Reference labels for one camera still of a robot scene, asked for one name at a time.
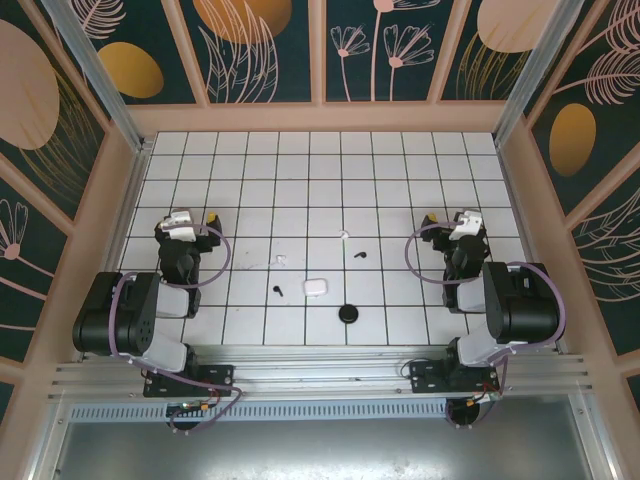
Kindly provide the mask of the aluminium side rail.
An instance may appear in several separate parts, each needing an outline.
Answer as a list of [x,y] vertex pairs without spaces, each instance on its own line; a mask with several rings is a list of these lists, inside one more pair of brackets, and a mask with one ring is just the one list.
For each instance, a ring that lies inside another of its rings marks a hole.
[[148,164],[147,153],[133,153],[109,140],[91,174],[70,256],[75,313],[71,341],[81,354],[109,356],[112,343],[136,354],[148,342],[135,326],[147,317],[140,296],[149,291],[149,282],[137,287],[119,271]]
[[525,258],[544,264],[563,299],[569,301],[574,252],[557,195],[530,132],[513,132],[499,148],[499,158],[514,201]]

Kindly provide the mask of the small wired connector board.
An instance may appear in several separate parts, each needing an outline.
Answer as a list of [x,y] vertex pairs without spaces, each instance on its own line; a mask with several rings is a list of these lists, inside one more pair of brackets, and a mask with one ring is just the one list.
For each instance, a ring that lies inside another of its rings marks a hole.
[[217,388],[194,387],[182,393],[184,401],[169,403],[165,410],[165,418],[205,418],[219,412],[222,392]]
[[469,397],[465,403],[468,407],[497,400],[502,396],[502,389],[496,376],[483,380],[478,386],[479,391]]

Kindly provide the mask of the grey metal sheet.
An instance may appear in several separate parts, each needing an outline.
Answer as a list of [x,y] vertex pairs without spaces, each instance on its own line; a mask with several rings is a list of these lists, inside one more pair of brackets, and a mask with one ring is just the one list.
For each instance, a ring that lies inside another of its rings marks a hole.
[[566,411],[441,419],[228,422],[189,436],[162,424],[72,424],[30,480],[610,480]]

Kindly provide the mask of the aluminium corner post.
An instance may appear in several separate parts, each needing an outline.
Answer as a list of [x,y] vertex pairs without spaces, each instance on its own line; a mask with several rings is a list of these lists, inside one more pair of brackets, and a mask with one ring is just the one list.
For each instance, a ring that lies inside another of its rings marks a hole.
[[543,82],[566,36],[579,17],[585,0],[559,0],[540,39],[517,78],[493,132],[494,145],[500,151],[517,125],[536,88]]
[[93,44],[83,32],[72,7],[66,0],[41,1],[74,57],[83,67],[88,80],[93,85],[115,125],[132,150],[139,153],[144,147],[144,137],[140,134],[124,100],[109,78]]

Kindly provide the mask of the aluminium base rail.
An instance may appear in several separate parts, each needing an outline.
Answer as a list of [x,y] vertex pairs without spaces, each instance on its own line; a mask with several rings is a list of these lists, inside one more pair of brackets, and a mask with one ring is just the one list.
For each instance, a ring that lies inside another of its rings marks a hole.
[[[202,364],[234,368],[246,400],[384,399],[410,396],[407,361],[440,359],[429,346],[234,346],[197,348]],[[589,393],[594,386],[579,355],[549,348],[518,353],[507,365],[507,396]],[[47,396],[59,401],[140,401],[143,378],[122,360],[89,356],[56,367]]]

